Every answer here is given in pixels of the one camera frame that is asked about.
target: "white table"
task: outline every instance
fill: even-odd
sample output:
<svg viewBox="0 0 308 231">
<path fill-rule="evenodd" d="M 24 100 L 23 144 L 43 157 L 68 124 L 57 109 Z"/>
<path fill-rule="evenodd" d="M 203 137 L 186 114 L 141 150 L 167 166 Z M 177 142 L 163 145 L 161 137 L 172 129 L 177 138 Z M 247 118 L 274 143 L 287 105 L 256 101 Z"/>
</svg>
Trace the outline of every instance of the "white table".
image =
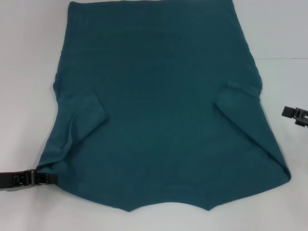
<svg viewBox="0 0 308 231">
<path fill-rule="evenodd" d="M 308 128 L 281 113 L 308 109 L 308 1 L 234 3 L 263 79 L 262 105 L 292 172 L 288 184 L 211 211 L 164 203 L 128 213 L 50 185 L 0 192 L 0 231 L 307 231 Z M 0 1 L 0 172 L 34 168 L 51 131 L 68 4 Z"/>
</svg>

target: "green garment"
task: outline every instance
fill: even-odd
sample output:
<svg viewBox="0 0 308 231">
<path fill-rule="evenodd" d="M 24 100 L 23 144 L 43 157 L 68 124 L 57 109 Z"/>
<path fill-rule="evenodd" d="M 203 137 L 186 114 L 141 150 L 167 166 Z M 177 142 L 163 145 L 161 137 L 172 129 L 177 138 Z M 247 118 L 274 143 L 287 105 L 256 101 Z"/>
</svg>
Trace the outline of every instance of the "green garment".
<svg viewBox="0 0 308 231">
<path fill-rule="evenodd" d="M 37 169 L 126 211 L 264 192 L 291 176 L 261 89 L 232 0 L 72 2 Z"/>
</svg>

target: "white surface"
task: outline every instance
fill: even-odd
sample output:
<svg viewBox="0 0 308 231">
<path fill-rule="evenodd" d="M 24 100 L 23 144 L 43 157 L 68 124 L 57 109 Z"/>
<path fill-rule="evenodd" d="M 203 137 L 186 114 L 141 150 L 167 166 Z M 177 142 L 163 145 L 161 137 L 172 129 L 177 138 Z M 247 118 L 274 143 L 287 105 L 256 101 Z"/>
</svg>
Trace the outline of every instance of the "white surface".
<svg viewBox="0 0 308 231">
<path fill-rule="evenodd" d="M 0 0 L 0 172 L 34 168 L 51 131 L 57 110 L 52 83 L 68 3 Z M 286 105 L 308 109 L 308 59 L 299 59 L 308 58 L 308 1 L 234 3 L 257 59 L 262 104 L 292 172 L 290 183 L 210 212 L 165 203 L 128 213 L 56 186 L 0 192 L 0 231 L 307 231 L 308 129 L 281 112 Z"/>
</svg>

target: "white background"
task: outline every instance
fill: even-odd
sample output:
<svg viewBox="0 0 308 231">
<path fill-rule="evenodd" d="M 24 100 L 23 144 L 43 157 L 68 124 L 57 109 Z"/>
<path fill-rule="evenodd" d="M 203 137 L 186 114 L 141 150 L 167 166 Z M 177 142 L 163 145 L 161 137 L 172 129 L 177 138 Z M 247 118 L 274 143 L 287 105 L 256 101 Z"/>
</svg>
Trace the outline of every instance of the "white background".
<svg viewBox="0 0 308 231">
<path fill-rule="evenodd" d="M 0 172 L 35 168 L 51 131 L 68 4 L 0 0 Z M 0 231 L 307 231 L 308 128 L 281 112 L 308 110 L 308 1 L 234 4 L 263 79 L 263 108 L 292 172 L 288 184 L 211 211 L 164 203 L 128 213 L 56 186 L 0 192 Z"/>
</svg>

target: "teal shirt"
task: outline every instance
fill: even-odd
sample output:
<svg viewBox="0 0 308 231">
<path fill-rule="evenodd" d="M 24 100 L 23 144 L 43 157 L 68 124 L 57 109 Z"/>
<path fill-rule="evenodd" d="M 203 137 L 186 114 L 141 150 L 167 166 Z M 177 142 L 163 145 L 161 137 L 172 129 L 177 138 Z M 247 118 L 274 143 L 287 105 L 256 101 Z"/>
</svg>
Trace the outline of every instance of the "teal shirt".
<svg viewBox="0 0 308 231">
<path fill-rule="evenodd" d="M 210 210 L 291 178 L 231 0 L 71 2 L 53 87 L 37 169 L 82 198 Z"/>
</svg>

